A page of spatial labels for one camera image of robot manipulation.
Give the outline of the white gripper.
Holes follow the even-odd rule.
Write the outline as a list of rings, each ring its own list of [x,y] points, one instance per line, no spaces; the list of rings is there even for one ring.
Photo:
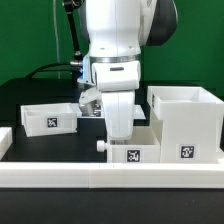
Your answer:
[[[103,92],[107,134],[111,140],[128,140],[133,132],[135,92]]]

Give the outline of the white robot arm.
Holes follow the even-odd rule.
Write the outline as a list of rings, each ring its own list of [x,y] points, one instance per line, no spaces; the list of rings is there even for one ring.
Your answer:
[[[84,0],[82,29],[89,38],[82,104],[99,100],[107,135],[128,140],[133,132],[135,90],[141,78],[141,48],[161,46],[177,28],[174,0]]]

